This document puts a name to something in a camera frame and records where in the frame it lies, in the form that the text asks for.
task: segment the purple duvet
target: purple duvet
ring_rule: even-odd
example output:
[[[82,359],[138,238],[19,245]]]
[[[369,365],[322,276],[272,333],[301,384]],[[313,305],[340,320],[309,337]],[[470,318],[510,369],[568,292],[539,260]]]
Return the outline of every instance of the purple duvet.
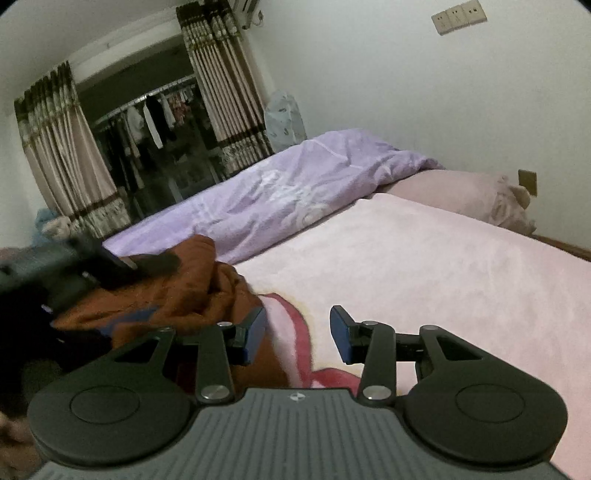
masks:
[[[215,241],[218,260],[235,264],[379,185],[432,168],[442,166],[363,130],[328,132],[146,218],[104,245],[120,257],[159,253],[199,233]]]

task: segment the gray ribbed surface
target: gray ribbed surface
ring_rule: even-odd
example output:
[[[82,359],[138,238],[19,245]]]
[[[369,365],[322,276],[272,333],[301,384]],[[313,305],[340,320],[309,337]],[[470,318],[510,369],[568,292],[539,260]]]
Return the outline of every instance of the gray ribbed surface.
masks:
[[[290,398],[301,392],[300,401]],[[250,389],[239,403],[203,410],[162,454],[110,471],[46,464],[35,480],[551,480],[550,465],[509,473],[462,470],[431,457],[389,411],[345,390]]]

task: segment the circular pad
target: circular pad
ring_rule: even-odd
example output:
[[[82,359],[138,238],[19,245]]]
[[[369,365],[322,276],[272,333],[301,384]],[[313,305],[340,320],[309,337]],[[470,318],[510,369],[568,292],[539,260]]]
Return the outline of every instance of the circular pad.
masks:
[[[106,425],[131,417],[139,408],[139,396],[122,387],[93,387],[78,393],[70,408],[81,420]]]
[[[180,435],[191,413],[188,396],[143,365],[117,365],[115,374],[81,369],[33,398],[28,417],[45,457],[81,467],[123,465]]]
[[[456,404],[471,419],[490,423],[516,419],[525,407],[523,398],[517,392],[493,384],[464,388],[456,395]]]
[[[409,392],[404,415],[428,446],[482,466],[548,459],[567,422],[552,388],[496,359],[435,369]]]

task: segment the electrical outlet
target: electrical outlet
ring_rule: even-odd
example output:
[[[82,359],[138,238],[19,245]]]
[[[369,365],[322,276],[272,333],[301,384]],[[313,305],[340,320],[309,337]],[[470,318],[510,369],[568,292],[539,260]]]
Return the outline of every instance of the electrical outlet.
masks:
[[[468,18],[466,18],[466,14],[461,5],[456,5],[455,7],[448,8],[445,10],[447,16],[449,17],[449,21],[452,24],[452,28],[461,28],[468,25]]]
[[[525,187],[532,197],[538,196],[538,174],[529,170],[518,170],[519,185]]]
[[[470,2],[462,4],[462,9],[464,10],[464,14],[466,15],[470,25],[486,22],[487,20],[486,14],[482,9],[482,5],[478,0],[471,0]]]
[[[433,23],[435,24],[435,28],[440,35],[443,35],[447,32],[451,32],[453,30],[452,24],[449,21],[449,17],[445,12],[439,12],[431,17]]]

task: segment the curtain rod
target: curtain rod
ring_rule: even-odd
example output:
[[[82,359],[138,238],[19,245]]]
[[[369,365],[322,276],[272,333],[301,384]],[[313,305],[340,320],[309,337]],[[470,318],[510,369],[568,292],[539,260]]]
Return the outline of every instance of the curtain rod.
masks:
[[[155,90],[152,90],[151,92],[145,93],[142,96],[137,97],[136,99],[131,100],[130,102],[127,102],[127,103],[117,107],[115,110],[111,110],[106,115],[103,115],[96,122],[94,122],[92,124],[92,128],[100,125],[103,122],[106,122],[107,120],[113,118],[115,115],[127,110],[130,106],[134,106],[134,105],[137,105],[138,103],[143,102],[149,96],[157,95],[165,90],[171,89],[172,87],[176,87],[177,85],[181,85],[183,83],[188,82],[189,80],[195,80],[195,79],[196,79],[196,75],[193,73],[192,75],[187,75],[186,77],[183,77],[181,79],[175,80],[170,83],[167,83],[166,85],[162,85],[161,87],[158,87]]]

